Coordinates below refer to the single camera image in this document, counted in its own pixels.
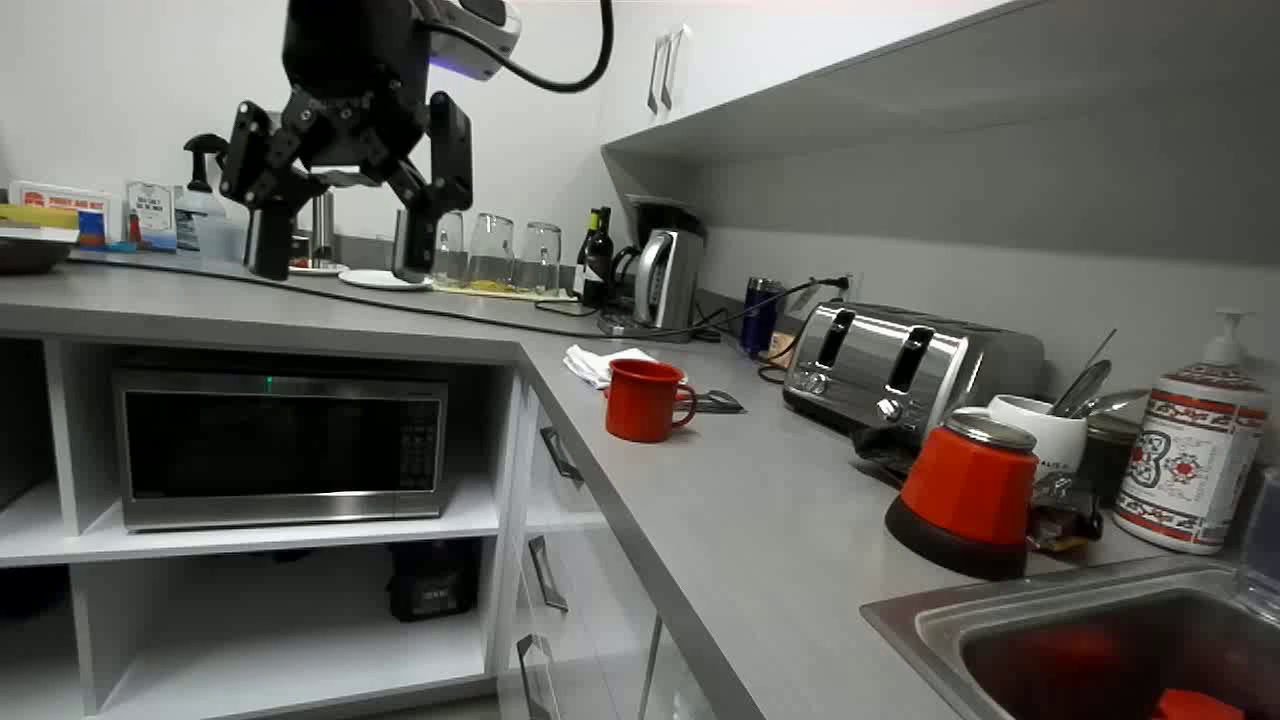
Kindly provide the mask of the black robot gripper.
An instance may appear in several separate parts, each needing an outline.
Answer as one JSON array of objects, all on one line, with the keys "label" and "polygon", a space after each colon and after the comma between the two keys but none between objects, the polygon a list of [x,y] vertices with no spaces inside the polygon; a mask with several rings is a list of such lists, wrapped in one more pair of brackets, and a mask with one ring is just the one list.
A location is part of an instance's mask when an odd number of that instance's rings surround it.
[{"label": "black robot gripper", "polygon": [[[241,101],[219,154],[219,190],[247,207],[256,274],[287,274],[297,211],[322,182],[393,182],[406,203],[393,272],[432,272],[437,225],[473,203],[473,121],[447,90],[423,108],[423,54],[413,0],[287,0],[294,101],[280,115]],[[413,162],[420,137],[430,176]]]}]

